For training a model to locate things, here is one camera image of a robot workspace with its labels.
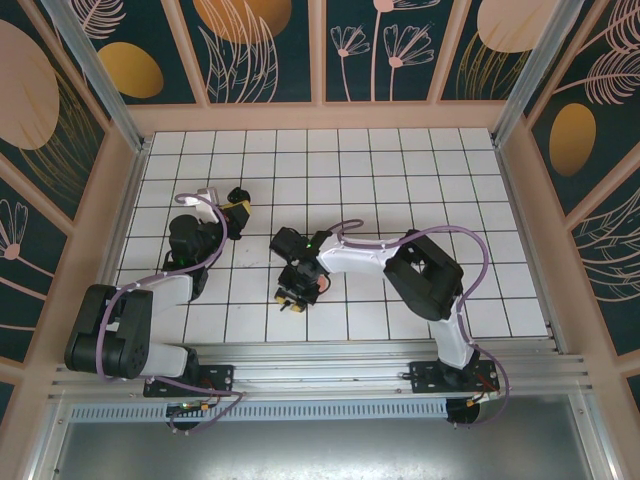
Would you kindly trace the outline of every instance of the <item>metal floor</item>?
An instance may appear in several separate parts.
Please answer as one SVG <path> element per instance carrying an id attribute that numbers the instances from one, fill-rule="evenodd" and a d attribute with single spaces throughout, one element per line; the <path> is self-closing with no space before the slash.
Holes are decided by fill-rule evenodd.
<path id="1" fill-rule="evenodd" d="M 442 419 L 70 425 L 60 480 L 591 479 L 566 397 L 516 398 L 499 422 Z"/>

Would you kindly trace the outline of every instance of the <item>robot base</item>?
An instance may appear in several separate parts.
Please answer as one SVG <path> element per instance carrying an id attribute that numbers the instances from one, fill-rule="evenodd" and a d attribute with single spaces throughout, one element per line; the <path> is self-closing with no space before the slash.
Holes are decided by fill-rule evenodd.
<path id="1" fill-rule="evenodd" d="M 445 378 L 442 364 L 438 361 L 411 362 L 410 372 L 402 378 L 411 381 L 413 393 L 481 393 L 489 389 L 499 391 L 500 382 L 495 363 L 491 360 L 479 360 L 470 369 L 467 380 L 458 385 L 451 385 Z"/>
<path id="2" fill-rule="evenodd" d="M 216 390 L 231 390 L 233 387 L 233 369 L 233 365 L 199 365 L 199 380 L 197 385 L 193 386 L 201 388 L 211 388 L 213 386 Z M 205 394 L 174 387 L 160 380 L 145 383 L 142 394 L 145 398 L 206 397 Z"/>

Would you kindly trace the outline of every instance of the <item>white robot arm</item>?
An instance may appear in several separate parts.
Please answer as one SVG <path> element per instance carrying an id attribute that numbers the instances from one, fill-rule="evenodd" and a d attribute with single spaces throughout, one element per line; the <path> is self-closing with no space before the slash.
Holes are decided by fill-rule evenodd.
<path id="1" fill-rule="evenodd" d="M 307 239 L 284 227 L 270 245 L 288 264 L 278 279 L 276 299 L 302 311 L 321 294 L 318 280 L 322 276 L 359 272 L 386 277 L 407 306 L 429 322 L 439 360 L 462 371 L 477 359 L 452 314 L 454 301 L 462 294 L 463 271 L 427 237 L 386 247 L 398 240 L 339 239 L 330 231 L 317 232 Z"/>

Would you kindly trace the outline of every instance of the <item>wire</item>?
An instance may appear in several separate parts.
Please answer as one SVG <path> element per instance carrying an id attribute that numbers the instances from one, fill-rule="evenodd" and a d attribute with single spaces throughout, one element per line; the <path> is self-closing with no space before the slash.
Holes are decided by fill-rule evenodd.
<path id="1" fill-rule="evenodd" d="M 392 241 L 388 244 L 385 244 L 385 243 L 362 244 L 362 243 L 352 242 L 344 238 L 343 236 L 344 232 L 359 228 L 363 225 L 364 225 L 364 221 L 362 221 L 359 218 L 353 218 L 350 220 L 344 220 L 342 222 L 336 223 L 335 225 L 330 227 L 329 230 L 337 234 L 338 241 L 342 245 L 349 248 L 359 248 L 359 249 L 367 249 L 367 250 L 385 250 L 387 248 L 401 247 L 402 245 L 405 245 L 409 242 L 414 241 L 417 238 L 420 238 L 425 235 L 429 235 L 431 233 L 451 233 L 451 232 L 463 233 L 471 237 L 478 244 L 478 246 L 482 250 L 482 268 L 480 270 L 480 274 L 478 275 L 478 278 L 476 278 L 476 280 L 471 284 L 469 289 L 463 292 L 463 294 L 458 298 L 458 301 L 456 302 L 456 316 L 458 317 L 458 327 L 460 328 L 460 333 L 462 334 L 462 338 L 466 342 L 466 344 L 469 345 L 471 348 L 480 352 L 482 355 L 487 357 L 493 363 L 495 363 L 496 367 L 498 367 L 498 369 L 500 370 L 500 373 L 502 374 L 502 377 L 504 378 L 504 401 L 502 402 L 500 409 L 492 417 L 486 420 L 482 420 L 480 422 L 474 423 L 474 426 L 484 425 L 484 424 L 495 421 L 497 418 L 499 418 L 502 415 L 505 408 L 507 407 L 507 404 L 509 403 L 509 396 L 510 396 L 510 390 L 511 390 L 511 385 L 509 383 L 509 376 L 507 375 L 507 372 L 504 369 L 502 363 L 500 363 L 500 361 L 492 353 L 478 346 L 472 339 L 469 338 L 464 326 L 464 319 L 462 318 L 462 310 L 464 308 L 465 302 L 467 301 L 469 296 L 475 291 L 475 289 L 478 288 L 478 286 L 480 285 L 480 282 L 482 282 L 485 275 L 487 274 L 487 270 L 489 269 L 489 249 L 484 244 L 484 241 L 482 240 L 482 238 L 480 238 L 478 234 L 472 232 L 469 229 L 466 229 L 464 227 L 454 226 L 454 225 L 441 225 L 438 227 L 426 228 L 424 230 L 420 230 L 419 232 L 412 233 L 411 235 L 407 235 L 406 237 L 403 237 L 399 240 Z"/>
<path id="2" fill-rule="evenodd" d="M 329 290 L 331 288 L 331 278 L 329 278 L 329 275 L 322 275 L 322 276 L 327 281 L 327 286 L 324 287 L 324 289 L 321 292 L 318 292 L 319 295 L 322 295 L 323 293 L 325 293 L 327 290 Z"/>
<path id="3" fill-rule="evenodd" d="M 104 349 L 104 338 L 106 335 L 106 330 L 107 330 L 107 324 L 109 322 L 109 317 L 111 316 L 111 312 L 113 311 L 113 308 L 115 307 L 115 305 L 117 304 L 118 300 L 120 299 L 120 297 L 122 297 L 126 292 L 130 292 L 132 290 L 141 288 L 145 285 L 149 285 L 150 283 L 153 283 L 157 280 L 161 280 L 163 278 L 167 278 L 167 277 L 173 277 L 175 275 L 182 275 L 184 273 L 189 273 L 189 272 L 193 272 L 195 270 L 198 270 L 202 267 L 209 267 L 211 265 L 213 265 L 218 258 L 220 257 L 220 255 L 222 254 L 222 249 L 227 241 L 228 238 L 228 229 L 227 229 L 227 222 L 224 221 L 224 214 L 222 213 L 222 211 L 220 210 L 220 208 L 218 208 L 218 206 L 216 204 L 214 204 L 211 200 L 202 197 L 200 195 L 195 195 L 192 193 L 180 193 L 178 195 L 175 196 L 175 201 L 181 204 L 186 203 L 185 199 L 186 198 L 194 198 L 196 200 L 199 200 L 205 204 L 207 204 L 209 207 L 211 207 L 211 210 L 213 210 L 213 213 L 216 215 L 216 217 L 218 218 L 218 220 L 220 221 L 220 224 L 222 225 L 222 239 L 220 240 L 220 245 L 218 246 L 218 248 L 216 249 L 215 252 L 213 252 L 209 257 L 207 257 L 204 261 L 193 265 L 191 267 L 186 267 L 186 268 L 182 268 L 180 270 L 175 270 L 172 272 L 161 272 L 158 273 L 156 275 L 151 275 L 149 277 L 145 277 L 143 279 L 140 279 L 136 282 L 132 282 L 129 283 L 128 285 L 125 285 L 124 287 L 120 288 L 120 290 L 118 290 L 115 295 L 110 299 L 109 304 L 107 305 L 107 308 L 104 311 L 104 315 L 102 316 L 102 321 L 100 322 L 100 328 L 98 330 L 98 340 L 97 340 L 97 344 L 96 344 L 96 373 L 98 374 L 98 376 L 105 382 L 113 382 L 114 380 L 116 380 L 116 378 L 109 378 L 105 375 L 104 373 L 104 366 L 102 364 L 102 353 L 103 353 L 103 349 Z M 191 390 L 197 393 L 203 393 L 206 395 L 218 395 L 218 396 L 237 396 L 238 398 L 236 400 L 234 400 L 233 403 L 231 403 L 231 405 L 229 405 L 227 408 L 225 408 L 224 410 L 222 410 L 222 412 L 220 412 L 220 414 L 216 415 L 213 419 L 208 420 L 207 422 L 203 422 L 203 425 L 198 425 L 198 427 L 193 428 L 192 430 L 190 430 L 193 433 L 196 433 L 198 431 L 204 430 L 205 428 L 209 428 L 211 425 L 215 424 L 222 416 L 226 415 L 227 412 L 229 410 L 231 410 L 233 407 L 235 407 L 238 402 L 240 402 L 245 394 L 243 392 L 234 392 L 232 390 L 216 390 L 216 389 L 204 389 L 204 388 L 200 388 L 200 387 L 194 387 L 192 385 L 187 385 L 185 383 L 181 383 L 181 382 L 177 382 L 176 380 L 170 379 L 170 378 L 166 378 L 166 377 L 155 377 L 157 380 L 160 380 L 164 383 L 168 383 L 169 385 L 173 385 L 175 387 L 179 387 L 179 388 L 183 388 L 185 390 Z"/>
<path id="4" fill-rule="evenodd" d="M 489 390 L 493 390 L 494 392 L 497 392 L 498 389 L 496 387 L 494 387 L 493 385 L 491 385 L 486 378 L 484 378 L 480 373 L 476 374 L 476 377 L 478 377 L 478 379 L 482 382 L 482 384 L 487 387 Z"/>

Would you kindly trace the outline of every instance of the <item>orange circle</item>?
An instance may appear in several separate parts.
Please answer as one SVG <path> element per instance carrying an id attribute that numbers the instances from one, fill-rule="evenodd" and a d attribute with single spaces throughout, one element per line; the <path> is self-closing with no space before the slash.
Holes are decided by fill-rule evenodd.
<path id="1" fill-rule="evenodd" d="M 251 11 L 247 12 L 245 1 Z M 260 19 L 275 37 L 291 18 L 291 0 L 193 0 L 202 21 L 218 37 L 232 43 L 258 43 L 263 40 Z"/>

